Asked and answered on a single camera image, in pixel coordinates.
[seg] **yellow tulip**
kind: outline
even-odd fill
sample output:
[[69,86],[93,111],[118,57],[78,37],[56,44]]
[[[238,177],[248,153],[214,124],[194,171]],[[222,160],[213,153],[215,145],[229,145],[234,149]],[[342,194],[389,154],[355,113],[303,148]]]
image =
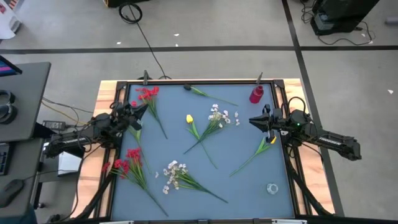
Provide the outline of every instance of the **yellow tulip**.
[[274,144],[276,142],[276,136],[274,137],[274,139],[271,141],[271,144]]
[[193,122],[193,118],[192,118],[192,116],[190,114],[188,114],[187,115],[187,123],[188,124],[192,124],[192,122]]

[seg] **computer monitor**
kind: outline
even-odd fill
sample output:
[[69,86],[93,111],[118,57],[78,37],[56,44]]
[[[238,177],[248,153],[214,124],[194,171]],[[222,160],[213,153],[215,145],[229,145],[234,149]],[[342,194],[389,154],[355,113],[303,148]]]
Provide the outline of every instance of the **computer monitor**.
[[0,77],[22,74],[22,70],[0,55]]

